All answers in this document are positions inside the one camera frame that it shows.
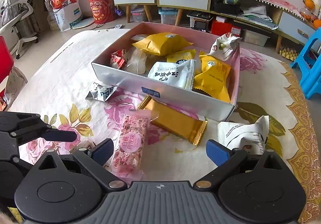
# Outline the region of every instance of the chair armrest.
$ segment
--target chair armrest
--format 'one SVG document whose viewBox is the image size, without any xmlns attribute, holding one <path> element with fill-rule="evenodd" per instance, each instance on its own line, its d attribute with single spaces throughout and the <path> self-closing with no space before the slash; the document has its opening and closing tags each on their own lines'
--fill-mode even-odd
<svg viewBox="0 0 321 224">
<path fill-rule="evenodd" d="M 28 7 L 28 12 L 22 16 L 21 20 L 25 19 L 27 16 L 30 16 L 33 13 L 33 7 L 30 5 L 30 0 L 17 0 L 16 2 L 13 2 L 9 6 L 7 6 L 6 8 L 17 5 L 17 4 L 26 4 Z"/>
</svg>

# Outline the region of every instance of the red container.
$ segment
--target red container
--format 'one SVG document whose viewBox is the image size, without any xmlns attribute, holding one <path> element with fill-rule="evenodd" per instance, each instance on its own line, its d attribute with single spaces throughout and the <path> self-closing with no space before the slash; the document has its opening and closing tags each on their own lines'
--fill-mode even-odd
<svg viewBox="0 0 321 224">
<path fill-rule="evenodd" d="M 233 26 L 230 23 L 222 23 L 217 20 L 212 22 L 211 34 L 222 36 L 226 33 L 232 33 L 235 36 L 240 36 L 241 28 L 237 26 Z"/>
<path fill-rule="evenodd" d="M 96 24 L 103 24 L 116 19 L 114 0 L 89 0 Z"/>
</svg>

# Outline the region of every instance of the floral rug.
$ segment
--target floral rug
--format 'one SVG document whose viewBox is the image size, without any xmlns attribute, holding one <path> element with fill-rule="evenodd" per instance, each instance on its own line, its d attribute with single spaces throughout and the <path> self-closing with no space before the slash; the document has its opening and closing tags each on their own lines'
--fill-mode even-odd
<svg viewBox="0 0 321 224">
<path fill-rule="evenodd" d="M 47 149 L 67 154 L 85 139 L 96 144 L 106 138 L 116 140 L 125 110 L 137 107 L 143 96 L 120 88 L 105 103 L 85 100 L 85 96 L 92 81 L 97 81 L 90 61 L 126 31 L 78 33 L 49 58 L 23 88 L 10 109 L 12 112 L 39 113 L 53 128 L 77 134 L 72 143 L 47 142 L 42 138 L 29 142 L 20 147 L 23 160 L 34 164 Z M 319 151 L 298 80 L 288 65 L 241 49 L 239 87 L 238 106 L 228 120 L 254 123 L 261 115 L 270 115 L 268 146 L 282 156 L 307 195 L 299 222 L 315 219 L 321 200 Z M 198 146 L 153 126 L 142 156 L 143 179 L 189 180 L 193 184 L 213 170 L 216 166 L 206 156 L 205 144 L 209 139 L 217 140 L 217 122 L 208 121 Z"/>
</svg>

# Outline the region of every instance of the tiled floor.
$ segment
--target tiled floor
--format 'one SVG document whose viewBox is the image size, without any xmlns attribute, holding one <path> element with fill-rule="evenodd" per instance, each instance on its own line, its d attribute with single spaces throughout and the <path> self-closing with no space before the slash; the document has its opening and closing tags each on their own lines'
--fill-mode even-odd
<svg viewBox="0 0 321 224">
<path fill-rule="evenodd" d="M 101 27 L 101 29 L 108 29 L 114 27 L 117 24 L 123 24 L 123 28 L 133 28 L 138 23 L 126 23 L 126 18 L 119 18 L 116 21 L 109 22 Z M 42 64 L 55 52 L 57 51 L 68 39 L 70 39 L 73 35 L 83 31 L 89 30 L 96 27 L 96 25 L 91 25 L 84 29 L 71 29 L 66 32 L 60 31 L 48 31 L 46 33 L 42 33 L 39 36 L 39 43 L 32 43 L 28 46 L 28 50 L 25 54 L 19 59 L 15 59 L 15 66 L 17 66 L 28 79 L 30 79 L 33 74 L 42 66 Z M 249 44 L 246 42 L 241 42 L 241 47 L 251 49 L 257 51 L 259 53 L 263 53 L 265 55 L 271 56 L 273 58 L 279 59 L 281 61 L 287 62 L 290 64 L 291 62 L 281 57 L 279 54 L 275 52 L 275 43 L 267 42 L 266 47 L 261 47 L 253 44 Z M 300 70 L 297 68 L 295 70 L 297 77 L 301 78 Z M 0 83 L 0 89 L 3 89 L 5 86 L 5 82 Z M 311 113 L 312 121 L 314 124 L 314 128 L 317 134 L 317 139 L 319 141 L 319 150 L 321 150 L 321 123 L 319 123 L 320 113 L 321 113 L 321 96 L 314 95 L 310 100 L 307 100 L 308 107 Z M 311 223 L 321 223 L 321 217 L 313 221 Z"/>
</svg>

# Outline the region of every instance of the drawer handle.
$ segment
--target drawer handle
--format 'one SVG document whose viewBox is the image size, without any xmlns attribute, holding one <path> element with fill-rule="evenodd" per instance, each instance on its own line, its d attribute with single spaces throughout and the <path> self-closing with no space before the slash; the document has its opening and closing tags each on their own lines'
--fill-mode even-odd
<svg viewBox="0 0 321 224">
<path fill-rule="evenodd" d="M 299 30 L 299 29 L 298 29 L 298 33 L 299 33 L 300 35 L 304 36 L 306 39 L 309 39 L 309 35 L 306 34 L 305 32 L 303 32 L 302 30 Z"/>
</svg>

